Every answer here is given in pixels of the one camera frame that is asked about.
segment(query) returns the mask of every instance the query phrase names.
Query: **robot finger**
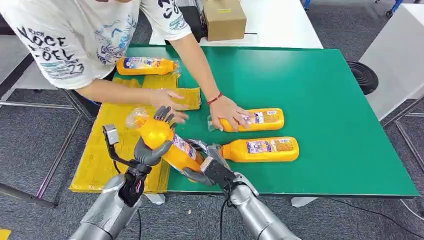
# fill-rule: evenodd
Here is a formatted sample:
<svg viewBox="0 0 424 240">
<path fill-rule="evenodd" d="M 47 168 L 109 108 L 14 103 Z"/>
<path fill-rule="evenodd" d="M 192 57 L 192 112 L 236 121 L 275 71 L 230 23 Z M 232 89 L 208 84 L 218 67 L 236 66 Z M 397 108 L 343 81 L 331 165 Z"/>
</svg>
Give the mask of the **robot finger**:
<svg viewBox="0 0 424 240">
<path fill-rule="evenodd" d="M 173 117 L 174 117 L 174 114 L 173 113 L 169 114 L 168 117 L 165 120 L 165 123 L 169 124 L 171 122 L 171 120 L 172 120 Z"/>
<path fill-rule="evenodd" d="M 162 113 L 163 113 L 165 110 L 166 110 L 166 107 L 165 107 L 165 106 L 161 106 L 161 107 L 159 107 L 159 109 L 157 109 L 157 111 L 154 113 L 153 118 L 154 118 L 154 119 L 156 119 L 156 120 L 158 120 L 158 119 L 161 117 Z"/>
<path fill-rule="evenodd" d="M 159 120 L 163 121 L 170 111 L 171 111 L 171 107 L 170 106 L 166 107 L 165 110 L 160 115 Z"/>
</svg>

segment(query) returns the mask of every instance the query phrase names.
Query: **yellow padded envelope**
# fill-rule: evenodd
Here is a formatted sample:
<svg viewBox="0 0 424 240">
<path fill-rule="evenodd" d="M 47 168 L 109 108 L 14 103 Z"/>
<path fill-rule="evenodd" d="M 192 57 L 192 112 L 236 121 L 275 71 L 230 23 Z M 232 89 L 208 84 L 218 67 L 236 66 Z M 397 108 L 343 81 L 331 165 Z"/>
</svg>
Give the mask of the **yellow padded envelope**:
<svg viewBox="0 0 424 240">
<path fill-rule="evenodd" d="M 177 74 L 168 75 L 147 75 L 144 78 L 142 86 L 136 79 L 124 80 L 115 77 L 113 81 L 132 88 L 150 88 L 150 89 L 176 89 Z M 189 109 L 199 109 L 200 90 L 194 89 L 176 89 L 176 91 L 187 98 L 181 102 L 189 105 Z M 134 147 L 140 135 L 133 129 L 125 126 L 126 117 L 135 108 L 144 107 L 149 114 L 154 114 L 155 109 L 151 106 L 138 104 L 108 104 L 101 105 L 96 120 L 94 121 L 91 133 L 85 145 L 84 152 L 79 162 L 76 173 L 73 177 L 69 189 L 78 193 L 99 193 L 102 191 L 106 182 L 117 174 L 114 163 L 109 157 L 106 147 L 105 137 L 102 133 L 102 126 L 114 124 L 118 134 L 119 143 L 115 144 L 116 153 L 125 160 L 134 157 Z M 116 163 L 121 173 L 124 173 L 127 166 L 119 162 Z M 163 193 L 167 190 L 168 176 L 170 166 L 162 160 L 151 170 L 145 181 L 145 193 Z"/>
<path fill-rule="evenodd" d="M 8 240 L 12 231 L 8 229 L 0 229 L 0 240 Z"/>
</svg>

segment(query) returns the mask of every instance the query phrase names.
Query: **yellow bottle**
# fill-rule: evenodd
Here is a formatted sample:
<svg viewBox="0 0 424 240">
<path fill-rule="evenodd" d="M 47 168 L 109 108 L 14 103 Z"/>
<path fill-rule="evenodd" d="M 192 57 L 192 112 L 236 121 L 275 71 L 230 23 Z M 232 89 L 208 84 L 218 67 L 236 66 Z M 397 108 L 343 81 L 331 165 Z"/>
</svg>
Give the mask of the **yellow bottle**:
<svg viewBox="0 0 424 240">
<path fill-rule="evenodd" d="M 123 57 L 116 62 L 116 69 L 121 75 L 165 75 L 175 72 L 178 63 L 160 57 Z"/>
<path fill-rule="evenodd" d="M 280 108 L 260 108 L 250 109 L 247 111 L 253 113 L 254 117 L 243 116 L 249 127 L 246 129 L 239 125 L 239 132 L 278 130 L 284 125 L 284 115 Z M 233 132 L 233 128 L 226 119 L 220 118 L 219 121 L 221 122 L 225 132 Z M 209 131 L 213 131 L 215 129 L 212 125 L 210 116 L 208 118 L 208 129 Z"/>
<path fill-rule="evenodd" d="M 190 146 L 181 137 L 175 134 L 168 123 L 156 120 L 150 116 L 138 115 L 135 117 L 134 126 L 140 133 L 145 144 L 155 149 L 161 146 L 166 140 L 173 144 L 162 158 L 175 169 L 183 172 L 184 167 L 189 167 L 200 172 L 200 165 L 203 163 L 202 155 Z"/>
<path fill-rule="evenodd" d="M 221 152 L 236 163 L 291 162 L 299 156 L 299 145 L 291 136 L 239 139 L 223 145 Z"/>
</svg>

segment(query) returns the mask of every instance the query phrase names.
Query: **bottle label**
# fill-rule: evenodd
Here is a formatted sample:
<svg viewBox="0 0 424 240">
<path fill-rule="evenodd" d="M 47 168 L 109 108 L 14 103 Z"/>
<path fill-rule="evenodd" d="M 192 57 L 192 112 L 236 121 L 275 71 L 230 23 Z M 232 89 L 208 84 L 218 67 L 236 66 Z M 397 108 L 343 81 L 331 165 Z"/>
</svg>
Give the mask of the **bottle label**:
<svg viewBox="0 0 424 240">
<path fill-rule="evenodd" d="M 182 139 L 177 134 L 173 135 L 172 143 L 175 145 L 175 147 L 179 148 L 181 151 L 183 151 L 185 154 L 187 154 L 191 159 L 196 160 L 196 150 L 194 147 L 190 146 L 184 139 Z"/>
<path fill-rule="evenodd" d="M 247 124 L 263 124 L 263 123 L 275 123 L 279 120 L 277 111 L 257 111 L 253 113 L 253 117 L 243 115 L 244 120 Z"/>
<path fill-rule="evenodd" d="M 157 68 L 161 59 L 157 57 L 125 57 L 123 67 L 125 69 L 151 69 Z"/>
<path fill-rule="evenodd" d="M 248 141 L 246 144 L 247 152 L 250 154 L 283 152 L 294 149 L 292 141 L 288 138 Z"/>
</svg>

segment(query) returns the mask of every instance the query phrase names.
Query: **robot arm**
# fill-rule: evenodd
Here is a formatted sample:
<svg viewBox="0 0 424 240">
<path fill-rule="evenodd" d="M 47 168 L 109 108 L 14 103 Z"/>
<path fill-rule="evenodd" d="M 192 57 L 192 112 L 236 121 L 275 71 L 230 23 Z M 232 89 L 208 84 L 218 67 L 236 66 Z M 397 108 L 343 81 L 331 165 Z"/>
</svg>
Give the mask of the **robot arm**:
<svg viewBox="0 0 424 240">
<path fill-rule="evenodd" d="M 155 114 L 163 120 L 168 108 L 161 107 Z M 115 152 L 118 142 L 117 130 L 113 125 L 103 127 L 110 157 L 128 166 L 125 174 L 112 177 L 70 240 L 115 240 L 129 224 L 141 205 L 144 182 L 151 166 L 159 162 L 160 156 L 168 151 L 171 142 L 165 142 L 155 150 L 149 149 L 140 138 L 134 151 L 135 159 L 126 161 Z M 255 240 L 300 240 L 261 201 L 255 187 L 241 173 L 230 170 L 227 162 L 218 153 L 216 146 L 207 146 L 201 141 L 189 140 L 197 150 L 207 154 L 201 172 L 187 177 L 205 184 L 218 184 L 229 195 L 231 203 L 240 211 L 241 217 Z"/>
<path fill-rule="evenodd" d="M 260 200 L 252 183 L 241 173 L 230 170 L 217 146 L 206 146 L 190 140 L 197 150 L 208 155 L 200 169 L 205 177 L 216 182 L 229 195 L 231 203 L 240 211 L 249 232 L 256 240 L 301 240 Z"/>
</svg>

